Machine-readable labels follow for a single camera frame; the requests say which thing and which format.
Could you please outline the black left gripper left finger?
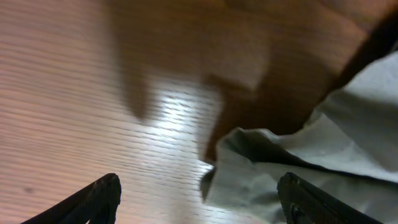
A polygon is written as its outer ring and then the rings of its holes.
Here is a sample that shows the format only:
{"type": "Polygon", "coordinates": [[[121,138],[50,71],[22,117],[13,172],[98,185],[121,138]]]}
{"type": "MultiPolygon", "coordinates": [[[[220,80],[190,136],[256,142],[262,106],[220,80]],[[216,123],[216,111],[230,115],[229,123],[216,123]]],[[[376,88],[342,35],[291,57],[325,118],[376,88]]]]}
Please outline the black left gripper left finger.
{"type": "Polygon", "coordinates": [[[120,203],[120,179],[108,173],[22,224],[114,224],[120,203]]]}

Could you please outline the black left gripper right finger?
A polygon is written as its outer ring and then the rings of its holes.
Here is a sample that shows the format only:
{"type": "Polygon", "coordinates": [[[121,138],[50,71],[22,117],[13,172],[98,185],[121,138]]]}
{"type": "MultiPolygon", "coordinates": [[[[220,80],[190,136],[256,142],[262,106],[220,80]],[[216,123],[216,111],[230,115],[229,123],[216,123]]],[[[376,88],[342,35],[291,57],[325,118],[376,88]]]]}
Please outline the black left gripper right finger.
{"type": "Polygon", "coordinates": [[[291,172],[277,191],[287,224],[382,224],[291,172]]]}

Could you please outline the khaki grey shorts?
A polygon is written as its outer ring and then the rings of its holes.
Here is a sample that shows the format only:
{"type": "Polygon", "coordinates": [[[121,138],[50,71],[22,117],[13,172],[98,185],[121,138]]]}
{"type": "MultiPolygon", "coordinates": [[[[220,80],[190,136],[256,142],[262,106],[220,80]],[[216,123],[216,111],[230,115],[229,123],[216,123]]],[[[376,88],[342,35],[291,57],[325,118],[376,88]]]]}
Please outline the khaki grey shorts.
{"type": "Polygon", "coordinates": [[[284,223],[277,183],[291,172],[383,223],[397,222],[397,54],[330,93],[303,128],[235,129],[201,180],[206,205],[284,223]]]}

